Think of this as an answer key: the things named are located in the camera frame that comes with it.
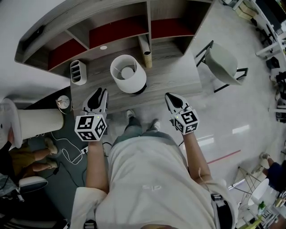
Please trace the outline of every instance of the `gray chair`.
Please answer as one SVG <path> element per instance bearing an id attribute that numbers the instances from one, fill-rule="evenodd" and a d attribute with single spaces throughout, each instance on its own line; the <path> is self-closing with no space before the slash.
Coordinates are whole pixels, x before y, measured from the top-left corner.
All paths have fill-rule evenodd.
<path id="1" fill-rule="evenodd" d="M 229 85 L 241 85 L 242 80 L 247 76 L 248 68 L 237 69 L 237 59 L 225 48 L 211 41 L 196 58 L 199 57 L 204 51 L 205 54 L 197 63 L 197 67 L 201 62 L 206 64 L 211 72 L 217 79 L 225 83 L 226 85 L 216 89 L 214 92 L 218 92 Z M 238 78 L 235 78 L 237 72 L 244 72 Z"/>

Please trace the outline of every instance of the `white shoe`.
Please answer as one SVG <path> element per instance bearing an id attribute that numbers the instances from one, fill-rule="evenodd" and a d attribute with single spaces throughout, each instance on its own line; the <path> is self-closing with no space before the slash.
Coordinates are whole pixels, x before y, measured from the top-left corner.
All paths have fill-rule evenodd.
<path id="1" fill-rule="evenodd" d="M 45 138 L 45 145 L 50 150 L 50 154 L 58 153 L 58 148 L 54 145 L 51 138 Z"/>
<path id="2" fill-rule="evenodd" d="M 51 159 L 46 159 L 46 164 L 50 165 L 50 169 L 54 169 L 58 167 L 58 163 L 56 161 L 52 161 Z"/>
<path id="3" fill-rule="evenodd" d="M 263 159 L 268 160 L 268 158 L 270 158 L 270 155 L 269 155 L 269 154 L 266 154 L 266 153 L 264 153 L 264 152 L 262 152 L 262 153 L 259 155 L 259 158 L 263 158 Z"/>
<path id="4" fill-rule="evenodd" d="M 275 94 L 275 100 L 278 101 L 281 98 L 280 90 L 277 89 L 276 94 Z"/>
<path id="5" fill-rule="evenodd" d="M 127 117 L 127 120 L 129 121 L 129 119 L 131 118 L 131 117 L 136 117 L 136 115 L 135 115 L 135 113 L 134 113 L 134 111 L 133 110 L 127 110 L 126 111 L 126 117 Z"/>
<path id="6" fill-rule="evenodd" d="M 159 131 L 160 128 L 161 128 L 160 120 L 159 119 L 154 119 L 150 129 L 156 129 L 157 131 Z"/>

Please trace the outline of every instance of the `hand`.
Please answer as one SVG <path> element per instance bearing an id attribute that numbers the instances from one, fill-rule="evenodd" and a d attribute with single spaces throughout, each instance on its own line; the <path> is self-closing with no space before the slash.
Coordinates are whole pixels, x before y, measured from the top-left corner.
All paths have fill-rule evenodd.
<path id="1" fill-rule="evenodd" d="M 13 129 L 12 127 L 10 127 L 9 129 L 9 133 L 8 133 L 8 141 L 13 144 L 14 143 L 14 133 L 13 133 Z"/>

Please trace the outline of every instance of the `jeans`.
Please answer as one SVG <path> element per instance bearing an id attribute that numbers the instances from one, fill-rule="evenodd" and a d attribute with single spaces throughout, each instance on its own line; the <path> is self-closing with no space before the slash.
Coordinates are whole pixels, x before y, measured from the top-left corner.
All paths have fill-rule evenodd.
<path id="1" fill-rule="evenodd" d="M 129 119 L 129 124 L 125 128 L 124 133 L 121 136 L 117 137 L 117 139 L 113 143 L 113 146 L 119 142 L 128 140 L 130 138 L 139 137 L 139 136 L 166 138 L 172 141 L 176 145 L 176 143 L 174 142 L 173 138 L 170 135 L 162 133 L 153 127 L 149 128 L 148 130 L 146 130 L 145 133 L 143 133 L 142 126 L 139 120 L 136 119 L 135 117 L 131 117 Z"/>

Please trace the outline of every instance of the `power strip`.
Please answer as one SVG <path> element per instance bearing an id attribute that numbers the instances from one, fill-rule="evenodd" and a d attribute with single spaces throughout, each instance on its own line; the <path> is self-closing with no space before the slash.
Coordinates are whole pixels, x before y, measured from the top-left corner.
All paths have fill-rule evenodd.
<path id="1" fill-rule="evenodd" d="M 81 153 L 82 153 L 82 154 L 85 154 L 85 153 L 87 153 L 87 152 L 88 152 L 88 146 L 85 147 L 85 148 L 83 148 L 83 149 L 81 150 Z"/>

